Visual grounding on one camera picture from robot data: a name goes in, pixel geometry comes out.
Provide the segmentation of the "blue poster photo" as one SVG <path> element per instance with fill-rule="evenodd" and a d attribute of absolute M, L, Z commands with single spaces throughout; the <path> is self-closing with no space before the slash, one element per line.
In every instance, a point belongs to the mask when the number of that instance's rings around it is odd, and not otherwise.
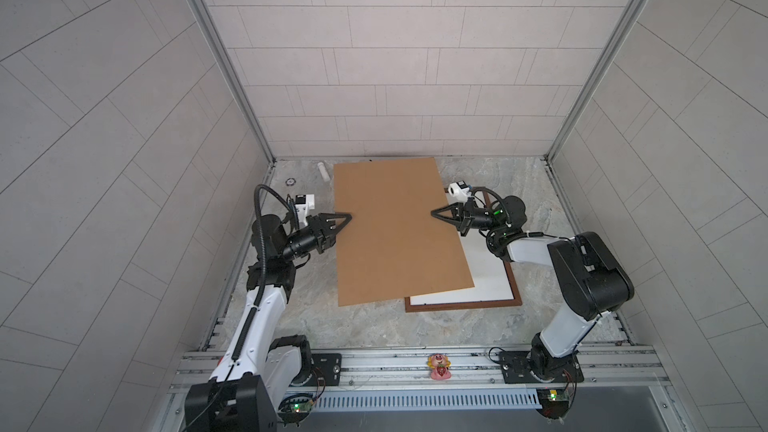
<path fill-rule="evenodd" d="M 485 239 L 473 230 L 460 237 L 474 286 L 472 288 L 406 297 L 405 311 L 439 312 L 519 307 L 522 298 L 511 264 L 491 254 Z"/>

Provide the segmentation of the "brown wooden picture frame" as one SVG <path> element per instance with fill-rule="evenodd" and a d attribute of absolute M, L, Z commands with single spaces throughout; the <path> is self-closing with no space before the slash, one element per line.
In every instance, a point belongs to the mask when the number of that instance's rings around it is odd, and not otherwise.
<path fill-rule="evenodd" d="M 405 310 L 415 313 L 520 306 L 522 298 L 512 260 L 504 247 L 527 222 L 522 199 L 500 197 L 463 181 L 450 184 L 446 197 L 450 204 L 433 210 L 431 216 L 456 229 L 473 286 L 408 297 Z"/>

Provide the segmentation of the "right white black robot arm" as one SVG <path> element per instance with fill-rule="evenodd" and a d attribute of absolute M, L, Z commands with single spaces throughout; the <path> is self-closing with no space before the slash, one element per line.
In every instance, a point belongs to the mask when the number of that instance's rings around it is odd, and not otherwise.
<path fill-rule="evenodd" d="M 584 380 L 577 348 L 601 317 L 634 297 L 634 285 L 599 234 L 561 237 L 525 231 L 526 206 L 517 196 L 500 197 L 479 187 L 464 202 L 434 209 L 430 215 L 465 236 L 477 230 L 488 251 L 505 262 L 533 263 L 554 270 L 563 304 L 531 341 L 531 349 L 491 352 L 507 384 L 576 384 Z"/>

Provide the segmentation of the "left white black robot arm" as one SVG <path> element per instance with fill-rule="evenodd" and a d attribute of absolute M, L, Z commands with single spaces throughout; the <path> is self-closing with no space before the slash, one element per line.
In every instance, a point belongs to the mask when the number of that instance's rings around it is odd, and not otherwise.
<path fill-rule="evenodd" d="M 320 392 L 290 394 L 292 385 L 325 378 L 313 364 L 304 335 L 278 337 L 297 270 L 312 253 L 333 247 L 351 221 L 347 213 L 309 215 L 286 232 L 274 214 L 257 216 L 251 243 L 257 260 L 250 266 L 246 305 L 236 334 L 210 378 L 193 385 L 185 399 L 187 431 L 274 431 L 306 419 Z"/>

